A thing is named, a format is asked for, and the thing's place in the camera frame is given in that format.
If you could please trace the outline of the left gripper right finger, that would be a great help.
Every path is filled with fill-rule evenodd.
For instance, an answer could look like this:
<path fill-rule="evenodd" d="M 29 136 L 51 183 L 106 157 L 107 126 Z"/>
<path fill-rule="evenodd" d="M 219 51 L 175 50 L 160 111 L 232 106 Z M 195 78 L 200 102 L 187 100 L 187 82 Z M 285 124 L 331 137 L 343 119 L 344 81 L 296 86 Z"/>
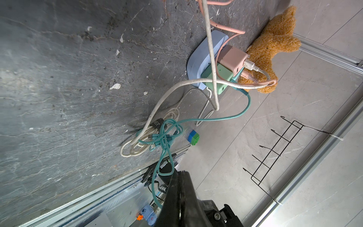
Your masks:
<path fill-rule="evenodd" d="M 191 176 L 187 171 L 178 173 L 180 187 L 180 227 L 211 227 L 197 199 Z"/>

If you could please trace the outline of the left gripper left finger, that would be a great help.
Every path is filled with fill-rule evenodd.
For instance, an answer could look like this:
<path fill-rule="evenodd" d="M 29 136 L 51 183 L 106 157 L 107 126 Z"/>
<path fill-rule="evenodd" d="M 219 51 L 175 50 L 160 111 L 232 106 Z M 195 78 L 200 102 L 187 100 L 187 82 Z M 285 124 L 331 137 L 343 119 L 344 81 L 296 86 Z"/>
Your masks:
<path fill-rule="evenodd" d="M 178 227 L 181 211 L 181 182 L 176 171 L 169 183 L 166 198 L 155 227 Z"/>

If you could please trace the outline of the teal charger plug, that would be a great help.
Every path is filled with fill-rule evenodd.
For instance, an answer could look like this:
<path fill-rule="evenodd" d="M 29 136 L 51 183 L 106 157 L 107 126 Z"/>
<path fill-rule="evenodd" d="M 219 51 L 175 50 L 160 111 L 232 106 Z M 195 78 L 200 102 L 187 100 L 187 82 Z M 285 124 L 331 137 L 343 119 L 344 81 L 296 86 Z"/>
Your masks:
<path fill-rule="evenodd" d="M 238 73 L 231 78 L 230 82 L 238 83 L 239 77 L 240 77 L 241 73 L 243 72 L 243 70 L 244 70 L 244 67 L 242 67 L 242 69 L 239 70 Z"/>

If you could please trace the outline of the green charger plug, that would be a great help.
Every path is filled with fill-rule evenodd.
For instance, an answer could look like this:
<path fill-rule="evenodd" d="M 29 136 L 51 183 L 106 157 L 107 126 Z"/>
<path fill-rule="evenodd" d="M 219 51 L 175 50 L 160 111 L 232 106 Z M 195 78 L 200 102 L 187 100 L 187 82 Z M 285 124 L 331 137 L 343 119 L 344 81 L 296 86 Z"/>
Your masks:
<path fill-rule="evenodd" d="M 220 63 L 216 64 L 216 72 L 218 73 L 216 75 L 217 79 L 220 80 L 224 79 L 226 81 L 230 81 L 233 78 L 233 72 Z M 208 66 L 205 69 L 205 71 L 201 74 L 201 78 L 213 79 L 211 66 Z M 218 95 L 222 94 L 227 87 L 228 85 L 217 83 L 216 84 L 217 94 Z"/>

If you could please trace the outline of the pink charger plug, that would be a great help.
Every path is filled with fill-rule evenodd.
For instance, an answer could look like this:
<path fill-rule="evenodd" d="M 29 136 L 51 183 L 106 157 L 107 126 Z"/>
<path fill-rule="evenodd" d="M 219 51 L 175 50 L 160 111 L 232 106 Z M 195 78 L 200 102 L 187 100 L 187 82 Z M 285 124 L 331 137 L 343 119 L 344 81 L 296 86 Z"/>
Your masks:
<path fill-rule="evenodd" d="M 227 44 L 221 50 L 217 62 L 229 69 L 235 76 L 243 68 L 248 57 L 249 55 L 244 51 Z"/>

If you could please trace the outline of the green toy brick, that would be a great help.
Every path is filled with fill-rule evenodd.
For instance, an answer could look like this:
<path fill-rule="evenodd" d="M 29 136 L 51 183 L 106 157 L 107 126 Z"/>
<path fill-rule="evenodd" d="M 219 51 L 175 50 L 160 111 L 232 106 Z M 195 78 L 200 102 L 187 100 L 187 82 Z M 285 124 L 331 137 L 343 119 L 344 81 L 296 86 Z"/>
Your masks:
<path fill-rule="evenodd" d="M 192 145 L 195 146 L 200 139 L 200 135 L 195 131 L 192 130 L 188 135 L 187 141 Z"/>

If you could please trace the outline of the blue power strip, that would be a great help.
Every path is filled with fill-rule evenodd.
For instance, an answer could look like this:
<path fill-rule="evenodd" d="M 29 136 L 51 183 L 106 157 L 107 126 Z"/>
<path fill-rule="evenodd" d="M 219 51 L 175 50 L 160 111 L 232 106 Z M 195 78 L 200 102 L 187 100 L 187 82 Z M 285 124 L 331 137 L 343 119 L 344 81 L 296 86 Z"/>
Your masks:
<path fill-rule="evenodd" d="M 211 32 L 212 43 L 213 43 L 213 53 L 216 57 L 217 52 L 221 48 L 222 44 L 229 38 L 223 32 L 213 30 Z M 211 58 L 209 55 L 209 45 L 208 39 L 205 38 L 195 51 L 191 54 L 187 62 L 187 75 L 189 80 L 200 79 L 202 73 L 211 64 Z"/>

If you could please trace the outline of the brown teddy bear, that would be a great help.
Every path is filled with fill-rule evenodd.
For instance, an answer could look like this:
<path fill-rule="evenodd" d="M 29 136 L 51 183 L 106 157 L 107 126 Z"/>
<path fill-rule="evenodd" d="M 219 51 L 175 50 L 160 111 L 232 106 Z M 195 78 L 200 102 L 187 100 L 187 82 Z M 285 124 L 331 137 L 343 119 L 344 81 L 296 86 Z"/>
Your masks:
<path fill-rule="evenodd" d="M 272 68 L 272 59 L 275 55 L 298 51 L 301 46 L 301 41 L 293 36 L 296 11 L 296 6 L 290 6 L 283 13 L 276 15 L 247 49 L 249 60 L 268 73 L 271 79 L 278 80 Z"/>

